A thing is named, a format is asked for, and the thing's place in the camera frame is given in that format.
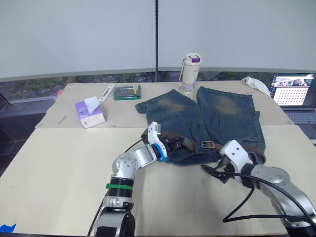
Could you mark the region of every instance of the belt buckle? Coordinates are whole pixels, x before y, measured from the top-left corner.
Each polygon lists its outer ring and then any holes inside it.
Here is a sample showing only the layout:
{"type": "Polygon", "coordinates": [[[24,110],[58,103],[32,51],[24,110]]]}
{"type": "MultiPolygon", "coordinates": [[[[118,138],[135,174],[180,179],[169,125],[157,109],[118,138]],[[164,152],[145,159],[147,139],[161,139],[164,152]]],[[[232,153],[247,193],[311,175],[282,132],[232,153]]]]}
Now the belt buckle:
{"type": "Polygon", "coordinates": [[[215,148],[215,144],[212,141],[202,141],[201,146],[202,146],[202,148],[205,148],[205,149],[214,149],[215,148]]]}

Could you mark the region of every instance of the denim shorts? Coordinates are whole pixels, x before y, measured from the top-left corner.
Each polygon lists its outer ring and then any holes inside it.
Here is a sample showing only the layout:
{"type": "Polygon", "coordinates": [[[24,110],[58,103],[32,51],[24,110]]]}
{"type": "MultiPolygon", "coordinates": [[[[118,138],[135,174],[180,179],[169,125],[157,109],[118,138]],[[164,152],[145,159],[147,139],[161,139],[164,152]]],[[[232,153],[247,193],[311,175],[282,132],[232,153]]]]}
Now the denim shorts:
{"type": "Polygon", "coordinates": [[[237,140],[262,151],[265,141],[251,95],[239,95],[200,87],[197,102],[176,90],[136,105],[147,122],[161,124],[162,131],[181,134],[195,143],[195,151],[180,148],[169,155],[173,164],[190,165],[217,162],[218,151],[205,150],[202,141],[224,145],[237,140]]]}

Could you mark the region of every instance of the tissue box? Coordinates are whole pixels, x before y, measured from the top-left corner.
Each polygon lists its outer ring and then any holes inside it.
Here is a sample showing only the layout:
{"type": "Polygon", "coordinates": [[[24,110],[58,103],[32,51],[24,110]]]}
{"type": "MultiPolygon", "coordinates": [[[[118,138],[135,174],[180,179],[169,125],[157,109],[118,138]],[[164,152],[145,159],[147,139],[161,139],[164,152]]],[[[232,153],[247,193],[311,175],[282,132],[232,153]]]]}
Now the tissue box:
{"type": "Polygon", "coordinates": [[[100,106],[98,106],[91,114],[84,101],[75,103],[77,115],[84,128],[89,128],[105,122],[100,106]]]}

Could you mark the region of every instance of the blue tape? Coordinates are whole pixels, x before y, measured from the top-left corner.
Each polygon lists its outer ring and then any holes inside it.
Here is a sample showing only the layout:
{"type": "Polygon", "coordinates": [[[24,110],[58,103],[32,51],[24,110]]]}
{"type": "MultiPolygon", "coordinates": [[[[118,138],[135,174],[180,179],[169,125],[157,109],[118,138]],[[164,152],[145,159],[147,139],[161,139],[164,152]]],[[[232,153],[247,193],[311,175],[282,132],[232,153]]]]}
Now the blue tape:
{"type": "Polygon", "coordinates": [[[14,224],[13,226],[7,226],[7,225],[0,226],[0,232],[12,233],[14,231],[15,226],[16,224],[14,224]]]}
{"type": "Polygon", "coordinates": [[[160,146],[159,146],[157,143],[154,143],[154,146],[157,147],[157,149],[158,149],[158,151],[159,151],[159,153],[160,153],[160,155],[161,155],[161,158],[159,158],[159,159],[157,159],[157,160],[158,160],[158,161],[164,161],[164,162],[168,161],[169,158],[167,158],[167,157],[165,157],[165,156],[163,155],[163,152],[162,152],[162,149],[160,148],[160,146]]]}

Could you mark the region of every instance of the white water bottle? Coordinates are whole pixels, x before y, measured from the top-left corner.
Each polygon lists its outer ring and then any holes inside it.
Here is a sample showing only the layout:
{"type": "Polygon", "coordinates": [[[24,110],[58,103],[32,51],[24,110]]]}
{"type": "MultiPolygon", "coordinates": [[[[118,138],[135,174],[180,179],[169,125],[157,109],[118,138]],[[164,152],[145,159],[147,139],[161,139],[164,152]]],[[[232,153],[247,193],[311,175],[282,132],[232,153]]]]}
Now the white water bottle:
{"type": "Polygon", "coordinates": [[[179,87],[184,94],[191,94],[197,81],[202,57],[198,53],[188,53],[182,62],[179,87]]]}

